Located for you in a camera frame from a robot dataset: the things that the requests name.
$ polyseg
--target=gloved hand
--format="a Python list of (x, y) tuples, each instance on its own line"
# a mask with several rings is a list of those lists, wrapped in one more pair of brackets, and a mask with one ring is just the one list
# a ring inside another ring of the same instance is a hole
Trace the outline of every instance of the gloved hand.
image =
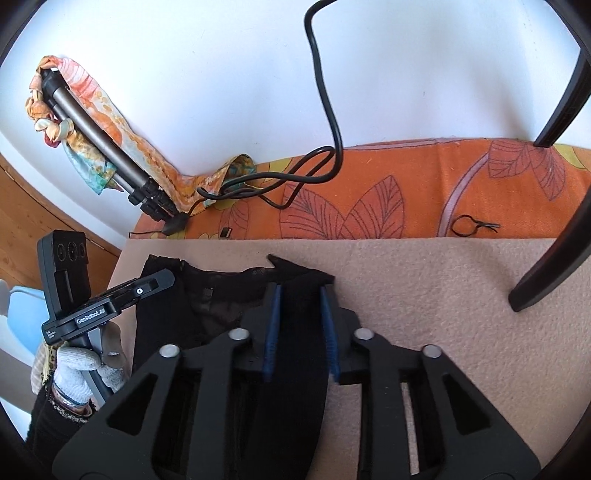
[(101, 330), (104, 353), (102, 359), (92, 350), (67, 344), (57, 350), (57, 367), (53, 375), (56, 400), (69, 409), (88, 404), (92, 392), (84, 380), (83, 371), (97, 370), (107, 387), (117, 392), (124, 384), (125, 355), (121, 349), (119, 327), (108, 323)]

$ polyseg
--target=black fabric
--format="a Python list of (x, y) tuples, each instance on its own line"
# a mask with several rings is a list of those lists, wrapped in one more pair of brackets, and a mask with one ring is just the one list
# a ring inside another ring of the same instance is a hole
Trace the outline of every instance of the black fabric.
[(83, 417), (55, 407), (54, 400), (48, 393), (51, 379), (37, 395), (35, 406), (31, 412), (31, 425), (25, 446), (33, 455), (51, 471), (51, 464), (57, 452), (85, 424)]
[(238, 478), (304, 480), (320, 436), (329, 377), (320, 287), (334, 278), (279, 258), (272, 262), (293, 277), (282, 283), (275, 372), (258, 392)]
[(168, 268), (175, 282), (172, 287), (137, 304), (132, 371), (163, 345), (172, 343), (181, 349), (194, 348), (235, 328), (245, 310), (262, 303), (268, 283), (281, 284), (316, 271), (273, 255), (268, 258), (273, 268), (220, 273), (200, 270), (183, 260), (150, 255), (142, 276)]
[(50, 469), (25, 447), (4, 407), (0, 404), (0, 452), (2, 452), (2, 480), (50, 480)]
[(260, 305), (269, 282), (280, 283), (275, 372), (269, 384), (248, 389), (242, 399), (252, 417), (241, 427), (238, 478), (304, 480), (320, 435), (329, 376), (320, 287), (334, 278), (272, 255), (268, 259), (273, 268), (216, 273), (149, 257), (142, 275), (168, 268), (176, 282), (137, 305), (133, 369), (166, 343), (182, 349), (207, 344), (239, 325), (246, 309)]

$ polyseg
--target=bracelet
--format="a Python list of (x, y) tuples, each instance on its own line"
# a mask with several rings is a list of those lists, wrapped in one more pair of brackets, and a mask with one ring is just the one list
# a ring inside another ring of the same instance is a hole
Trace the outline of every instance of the bracelet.
[(68, 396), (65, 395), (64, 392), (62, 392), (53, 382), (51, 383), (51, 393), (53, 394), (54, 399), (66, 410), (82, 416), (89, 416), (91, 414), (91, 412), (88, 412), (88, 403), (80, 405), (74, 402), (71, 398), (68, 398)]

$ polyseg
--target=colorful scarf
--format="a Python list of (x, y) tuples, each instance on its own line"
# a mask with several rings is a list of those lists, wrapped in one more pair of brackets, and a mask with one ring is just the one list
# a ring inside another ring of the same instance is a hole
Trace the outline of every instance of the colorful scarf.
[[(195, 192), (196, 187), (218, 193), (226, 181), (255, 171), (252, 159), (242, 154), (228, 160), (212, 175), (181, 175), (148, 141), (133, 132), (108, 95), (78, 63), (68, 58), (45, 56), (39, 62), (29, 85), (31, 96), (25, 105), (27, 114), (35, 122), (35, 130), (44, 132), (45, 142), (49, 146), (55, 148), (62, 144), (78, 175), (97, 194), (105, 188), (122, 190), (113, 180), (116, 167), (75, 129), (72, 120), (60, 122), (55, 118), (43, 101), (41, 71), (44, 69), (59, 70), (71, 93), (78, 98), (90, 117), (162, 187), (179, 211), (188, 212), (195, 202), (203, 199)], [(193, 214), (202, 212), (214, 202), (206, 200), (199, 203)]]

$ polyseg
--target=beige carpet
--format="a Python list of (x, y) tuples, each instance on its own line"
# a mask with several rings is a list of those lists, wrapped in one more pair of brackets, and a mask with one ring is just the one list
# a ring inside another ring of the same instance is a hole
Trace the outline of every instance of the beige carpet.
[[(440, 345), (546, 464), (591, 400), (591, 262), (536, 306), (515, 314), (506, 297), (547, 240), (131, 240), (111, 285), (140, 275), (148, 254), (205, 270), (269, 266), (279, 255), (336, 276), (342, 306), (392, 343)], [(117, 318), (132, 355), (133, 309)], [(353, 480), (359, 388), (329, 390), (313, 479)]]

